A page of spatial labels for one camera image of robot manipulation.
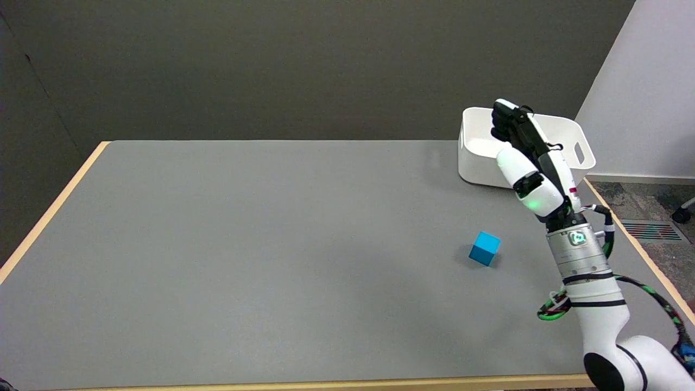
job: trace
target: black cable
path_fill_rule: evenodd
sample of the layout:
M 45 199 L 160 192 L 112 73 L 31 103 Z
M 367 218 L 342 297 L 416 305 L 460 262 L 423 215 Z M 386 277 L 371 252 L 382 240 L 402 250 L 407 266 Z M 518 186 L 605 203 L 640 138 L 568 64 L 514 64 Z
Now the black cable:
M 613 245 L 615 242 L 615 226 L 613 224 L 613 216 L 610 209 L 602 205 L 587 205 L 587 209 L 594 210 L 605 216 L 605 244 L 603 245 L 603 253 L 606 259 L 610 257 L 613 251 Z M 586 275 L 587 280 L 604 278 L 605 275 Z M 695 374 L 695 346 L 693 345 L 690 334 L 685 328 L 685 323 L 680 317 L 680 314 L 673 307 L 668 300 L 663 296 L 658 294 L 652 287 L 643 284 L 640 281 L 630 278 L 628 276 L 614 275 L 615 279 L 621 282 L 627 282 L 629 284 L 635 285 L 652 296 L 654 300 L 661 305 L 661 308 L 666 312 L 666 314 L 671 319 L 671 323 L 676 327 L 678 333 L 678 341 L 671 348 L 671 354 L 683 365 L 683 367 L 692 375 Z M 560 292 L 553 294 L 550 300 L 546 301 L 543 306 L 538 310 L 537 316 L 541 320 L 554 321 L 563 317 L 572 308 L 572 302 L 567 297 L 567 292 L 565 288 L 561 289 Z

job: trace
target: white plastic bin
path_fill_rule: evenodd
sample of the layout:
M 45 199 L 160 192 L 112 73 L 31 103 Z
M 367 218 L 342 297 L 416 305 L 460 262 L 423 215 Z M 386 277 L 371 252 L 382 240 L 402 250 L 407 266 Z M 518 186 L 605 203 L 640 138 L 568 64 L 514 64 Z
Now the white plastic bin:
M 562 144 L 575 183 L 596 165 L 596 158 L 582 127 L 568 118 L 534 114 L 552 144 Z M 495 158 L 505 143 L 490 134 L 492 109 L 469 107 L 464 110 L 459 134 L 459 175 L 467 182 L 509 189 Z

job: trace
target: gray tabletop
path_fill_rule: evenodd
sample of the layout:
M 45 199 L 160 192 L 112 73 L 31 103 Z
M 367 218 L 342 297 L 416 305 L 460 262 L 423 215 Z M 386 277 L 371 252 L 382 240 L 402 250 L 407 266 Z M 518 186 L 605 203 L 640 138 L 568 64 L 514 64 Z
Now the gray tabletop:
M 467 258 L 481 230 L 502 239 L 491 268 Z M 614 269 L 667 296 L 616 240 Z M 535 316 L 559 284 L 543 226 L 511 191 L 462 181 L 455 141 L 120 141 L 0 287 L 0 376 L 48 390 L 582 373 L 575 315 Z M 625 297 L 623 335 L 675 342 L 649 296 Z

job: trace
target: robot logo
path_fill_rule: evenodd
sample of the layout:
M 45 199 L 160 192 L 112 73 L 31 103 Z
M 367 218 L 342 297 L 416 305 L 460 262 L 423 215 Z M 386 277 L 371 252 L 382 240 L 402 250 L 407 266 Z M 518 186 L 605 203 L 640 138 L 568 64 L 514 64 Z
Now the robot logo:
M 579 246 L 587 241 L 587 236 L 581 231 L 572 231 L 569 233 L 569 242 L 572 246 Z

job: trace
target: chair wheel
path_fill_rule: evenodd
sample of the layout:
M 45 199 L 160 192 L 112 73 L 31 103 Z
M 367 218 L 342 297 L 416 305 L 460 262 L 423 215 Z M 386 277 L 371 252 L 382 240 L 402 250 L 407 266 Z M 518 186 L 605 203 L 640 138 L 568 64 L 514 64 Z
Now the chair wheel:
M 690 211 L 688 209 L 678 208 L 671 215 L 671 218 L 677 223 L 685 224 L 690 220 Z

